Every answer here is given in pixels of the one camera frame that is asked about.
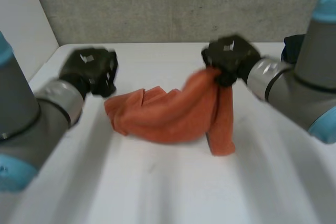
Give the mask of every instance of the white table surface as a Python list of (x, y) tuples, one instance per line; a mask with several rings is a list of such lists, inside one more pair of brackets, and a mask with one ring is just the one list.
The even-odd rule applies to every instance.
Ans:
[[(117, 94), (180, 88), (203, 66), (204, 43), (104, 44), (118, 55)], [(280, 57), (282, 43), (256, 43)], [(56, 76), (75, 47), (60, 47), (30, 82)], [(336, 145), (326, 146), (234, 85), (236, 153), (213, 157), (203, 137), (159, 145), (113, 131), (103, 99), (89, 96), (21, 195), (2, 196), (4, 223), (336, 223)]]

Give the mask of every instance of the orange cloth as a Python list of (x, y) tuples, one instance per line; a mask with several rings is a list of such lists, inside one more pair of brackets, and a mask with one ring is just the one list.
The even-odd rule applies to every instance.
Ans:
[(174, 144), (207, 133), (213, 155), (235, 151), (232, 142), (232, 87), (219, 87), (219, 70), (207, 68), (191, 75), (182, 91), (166, 93), (160, 87), (136, 90), (107, 100), (105, 111), (115, 131), (145, 140)]

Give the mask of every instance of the crumpled cloth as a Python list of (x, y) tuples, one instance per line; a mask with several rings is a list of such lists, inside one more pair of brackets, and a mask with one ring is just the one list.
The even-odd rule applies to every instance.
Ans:
[(112, 127), (122, 135), (175, 144), (190, 142), (206, 133), (213, 155), (235, 151), (232, 87), (215, 82), (218, 69), (192, 74), (180, 91), (166, 93), (160, 87), (112, 97), (104, 103)]

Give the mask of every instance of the concrete wall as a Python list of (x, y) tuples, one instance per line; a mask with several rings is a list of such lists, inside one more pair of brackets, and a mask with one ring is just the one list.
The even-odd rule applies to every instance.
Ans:
[(252, 41), (304, 33), (316, 0), (40, 0), (60, 44)]

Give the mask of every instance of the silver metal band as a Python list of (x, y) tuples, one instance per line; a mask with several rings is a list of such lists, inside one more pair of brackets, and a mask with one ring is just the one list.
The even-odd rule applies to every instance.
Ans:
[(35, 93), (35, 97), (48, 100), (64, 109), (70, 117), (71, 125), (77, 121), (84, 104), (80, 92), (70, 83), (62, 80), (47, 83)]
[(260, 99), (265, 100), (265, 93), (270, 81), (280, 72), (292, 68), (292, 65), (271, 59), (262, 58), (251, 69), (247, 78), (248, 88)]

